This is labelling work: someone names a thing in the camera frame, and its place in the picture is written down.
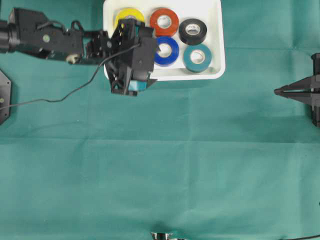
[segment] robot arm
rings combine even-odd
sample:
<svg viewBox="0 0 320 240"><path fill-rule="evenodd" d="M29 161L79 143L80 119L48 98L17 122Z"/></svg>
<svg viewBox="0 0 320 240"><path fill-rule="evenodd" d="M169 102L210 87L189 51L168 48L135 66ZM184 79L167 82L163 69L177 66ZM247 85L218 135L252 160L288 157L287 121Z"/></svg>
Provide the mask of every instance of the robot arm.
<svg viewBox="0 0 320 240"><path fill-rule="evenodd" d="M154 29L135 19L122 19L109 38L107 31L85 31L79 21L70 29L49 20L42 12L14 8L8 22L0 21L0 53L15 51L73 65L105 64L114 94L136 96L155 80L150 79L158 50Z"/></svg>

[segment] tape roll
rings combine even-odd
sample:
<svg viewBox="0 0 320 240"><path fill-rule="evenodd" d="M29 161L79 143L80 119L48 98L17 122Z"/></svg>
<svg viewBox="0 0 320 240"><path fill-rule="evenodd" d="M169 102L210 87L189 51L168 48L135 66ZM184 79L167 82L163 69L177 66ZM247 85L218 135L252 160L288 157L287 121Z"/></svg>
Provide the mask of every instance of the tape roll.
<svg viewBox="0 0 320 240"><path fill-rule="evenodd" d="M179 26L181 41L192 46L203 43L207 37L207 31L206 24L195 18L187 19Z"/></svg>
<svg viewBox="0 0 320 240"><path fill-rule="evenodd" d="M140 22L145 22L144 15L135 8L125 8L121 10L115 17L114 28L118 26L120 19L136 19Z"/></svg>
<svg viewBox="0 0 320 240"><path fill-rule="evenodd" d="M157 37L172 37L178 31L179 18L174 11L160 8L151 15L150 26L155 29Z"/></svg>
<svg viewBox="0 0 320 240"><path fill-rule="evenodd" d="M201 73L209 67L212 53L204 44L188 46L184 51L183 61L186 69L193 73Z"/></svg>
<svg viewBox="0 0 320 240"><path fill-rule="evenodd" d="M155 63L162 67L172 65L179 57L178 43L173 38L168 36L160 36L156 40L161 52L157 52L155 54Z"/></svg>

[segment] green cloth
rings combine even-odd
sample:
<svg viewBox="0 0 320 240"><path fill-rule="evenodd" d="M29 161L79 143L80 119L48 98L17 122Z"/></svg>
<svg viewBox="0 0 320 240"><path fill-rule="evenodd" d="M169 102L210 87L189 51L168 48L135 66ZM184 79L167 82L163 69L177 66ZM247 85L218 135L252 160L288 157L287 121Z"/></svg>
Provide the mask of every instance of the green cloth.
<svg viewBox="0 0 320 240"><path fill-rule="evenodd" d="M101 0L2 0L102 27ZM227 70L110 94L101 70L64 103L0 127L0 240L276 240L320 232L320 130L273 90L313 73L318 0L222 0ZM56 99L93 66L0 55L13 103Z"/></svg>

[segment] red tape roll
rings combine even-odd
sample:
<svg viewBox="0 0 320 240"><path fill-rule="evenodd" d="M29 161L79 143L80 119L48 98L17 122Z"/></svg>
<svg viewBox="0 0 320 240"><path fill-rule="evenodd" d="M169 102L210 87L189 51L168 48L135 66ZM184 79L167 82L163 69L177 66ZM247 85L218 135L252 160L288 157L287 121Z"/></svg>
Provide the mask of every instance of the red tape roll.
<svg viewBox="0 0 320 240"><path fill-rule="evenodd" d="M151 15L150 26L155 29L157 37L172 37L179 28L179 18L174 11L160 8Z"/></svg>

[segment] tape roll hole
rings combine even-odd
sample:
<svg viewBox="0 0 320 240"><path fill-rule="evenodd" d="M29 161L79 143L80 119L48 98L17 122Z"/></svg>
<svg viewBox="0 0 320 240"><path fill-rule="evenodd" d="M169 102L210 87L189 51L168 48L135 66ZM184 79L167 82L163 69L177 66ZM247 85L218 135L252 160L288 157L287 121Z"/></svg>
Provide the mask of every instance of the tape roll hole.
<svg viewBox="0 0 320 240"><path fill-rule="evenodd" d="M161 15L160 17L158 17L157 25L162 29L170 28L172 25L171 17L167 15Z"/></svg>
<svg viewBox="0 0 320 240"><path fill-rule="evenodd" d="M159 45L160 51L158 51L158 55L161 58L167 58L172 54L172 48L169 44L162 43Z"/></svg>
<svg viewBox="0 0 320 240"><path fill-rule="evenodd" d="M201 31L201 28L198 24L195 24L195 23L191 23L191 24L188 24L186 27L185 27L185 32L188 34L188 35L191 35L191 36L196 36L200 33Z"/></svg>
<svg viewBox="0 0 320 240"><path fill-rule="evenodd" d="M206 60L206 54L201 50L194 50L190 55L191 62L202 64Z"/></svg>

